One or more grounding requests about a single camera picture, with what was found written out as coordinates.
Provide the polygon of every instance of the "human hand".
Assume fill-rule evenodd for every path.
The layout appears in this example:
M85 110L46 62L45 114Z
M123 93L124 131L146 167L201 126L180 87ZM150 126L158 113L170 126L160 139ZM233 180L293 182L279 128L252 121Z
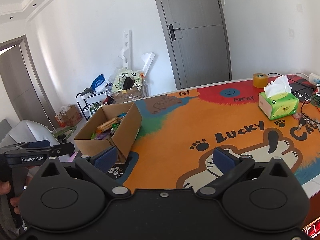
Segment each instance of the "human hand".
M25 185L28 186L31 180L32 180L32 178L27 176ZM18 208L20 197L21 197L21 195L19 197L13 197L10 199L10 204L14 207L14 212L17 215L20 215L20 211Z
M25 185L28 186L30 181L31 181L31 177L27 177L26 178L26 183ZM0 195L7 195L11 190L11 185L10 183L7 181L7 182L0 182ZM13 197L10 199L10 204L14 207L14 212L17 214L17 215L20 215L20 211L19 211L19 208L18 208L18 205L19 205L19 200L20 200L20 196L19 197Z

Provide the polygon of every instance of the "blue bag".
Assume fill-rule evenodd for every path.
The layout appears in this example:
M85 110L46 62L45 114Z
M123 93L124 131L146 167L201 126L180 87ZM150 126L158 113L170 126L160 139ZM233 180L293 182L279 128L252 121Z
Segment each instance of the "blue bag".
M98 86L100 86L103 82L105 82L105 78L103 77L103 74L98 76L91 84L91 87L93 90L95 90Z

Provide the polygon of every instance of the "open doorway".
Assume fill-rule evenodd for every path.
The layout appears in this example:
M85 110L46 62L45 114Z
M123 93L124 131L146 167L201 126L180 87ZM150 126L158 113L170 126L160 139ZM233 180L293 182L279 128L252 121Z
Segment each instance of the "open doorway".
M49 130L59 127L33 64L26 36L0 44L0 76L21 121L34 121Z

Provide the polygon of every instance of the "power strip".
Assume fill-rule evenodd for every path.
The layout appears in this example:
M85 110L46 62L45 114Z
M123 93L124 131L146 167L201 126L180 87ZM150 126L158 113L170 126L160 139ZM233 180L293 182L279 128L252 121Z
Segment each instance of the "power strip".
M320 76L314 74L314 73L311 73L310 76L309 76L309 82L313 85L319 85L320 84Z

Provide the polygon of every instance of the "floor mat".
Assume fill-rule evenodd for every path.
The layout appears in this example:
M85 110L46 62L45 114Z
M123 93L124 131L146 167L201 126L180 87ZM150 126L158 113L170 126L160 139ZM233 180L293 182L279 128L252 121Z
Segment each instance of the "floor mat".
M71 134L73 134L75 132L75 130L77 129L77 126L74 127L66 127L61 131L58 131L54 134L55 138L58 138L59 135L61 134L65 134L66 135L66 140L68 140L68 138L71 136Z

